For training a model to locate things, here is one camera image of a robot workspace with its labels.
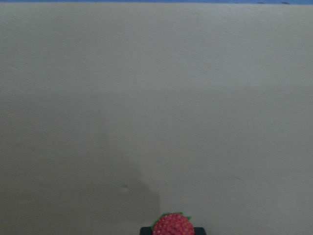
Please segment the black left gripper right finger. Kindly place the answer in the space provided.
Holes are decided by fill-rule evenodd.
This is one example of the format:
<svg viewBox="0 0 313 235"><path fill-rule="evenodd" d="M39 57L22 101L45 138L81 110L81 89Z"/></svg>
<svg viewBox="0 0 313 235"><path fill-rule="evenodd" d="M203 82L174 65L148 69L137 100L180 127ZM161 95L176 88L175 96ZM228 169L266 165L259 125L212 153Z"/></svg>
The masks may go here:
<svg viewBox="0 0 313 235"><path fill-rule="evenodd" d="M205 235L205 229L203 227L194 227L195 235Z"/></svg>

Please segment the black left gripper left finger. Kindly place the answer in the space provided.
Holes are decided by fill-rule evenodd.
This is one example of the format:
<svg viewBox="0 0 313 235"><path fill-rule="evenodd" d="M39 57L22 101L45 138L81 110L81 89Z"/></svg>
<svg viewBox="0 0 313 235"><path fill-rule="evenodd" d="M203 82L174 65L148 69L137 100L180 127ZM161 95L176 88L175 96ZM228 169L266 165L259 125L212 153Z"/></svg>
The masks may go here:
<svg viewBox="0 0 313 235"><path fill-rule="evenodd" d="M152 228L151 227L141 227L139 231L139 235L152 235Z"/></svg>

